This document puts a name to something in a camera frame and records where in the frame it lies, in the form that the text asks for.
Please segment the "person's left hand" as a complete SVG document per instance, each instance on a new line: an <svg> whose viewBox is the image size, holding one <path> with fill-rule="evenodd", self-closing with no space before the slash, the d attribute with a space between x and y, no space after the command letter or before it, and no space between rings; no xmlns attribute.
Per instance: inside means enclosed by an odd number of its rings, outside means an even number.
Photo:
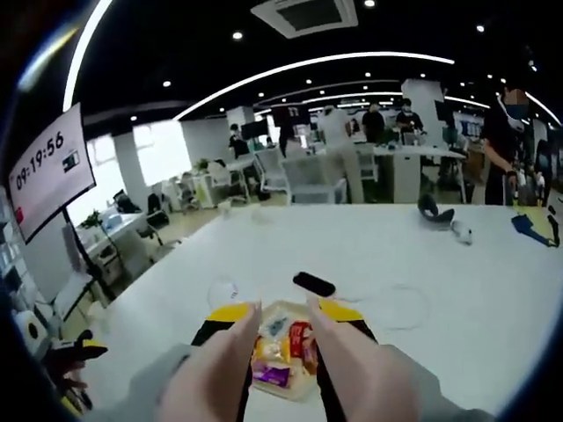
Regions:
<svg viewBox="0 0 563 422"><path fill-rule="evenodd" d="M84 361L71 362L62 370L62 385L67 388L87 389L88 384L81 377L81 370L84 368Z"/></svg>

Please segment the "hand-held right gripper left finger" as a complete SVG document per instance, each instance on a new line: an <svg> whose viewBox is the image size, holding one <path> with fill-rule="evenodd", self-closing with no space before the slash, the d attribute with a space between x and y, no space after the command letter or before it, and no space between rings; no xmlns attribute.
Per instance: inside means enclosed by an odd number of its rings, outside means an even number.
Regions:
<svg viewBox="0 0 563 422"><path fill-rule="evenodd" d="M251 357L260 303L243 302L229 326L207 321L206 341L172 371L158 392L154 421L242 421L252 383Z"/></svg>

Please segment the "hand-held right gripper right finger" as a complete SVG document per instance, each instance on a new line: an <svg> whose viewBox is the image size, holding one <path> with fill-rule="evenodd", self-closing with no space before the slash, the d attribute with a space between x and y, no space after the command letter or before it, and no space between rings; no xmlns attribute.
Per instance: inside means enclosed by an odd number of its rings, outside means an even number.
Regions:
<svg viewBox="0 0 563 422"><path fill-rule="evenodd" d="M377 342L362 315L318 302L318 387L328 421L491 421L464 409L439 379L396 346Z"/></svg>

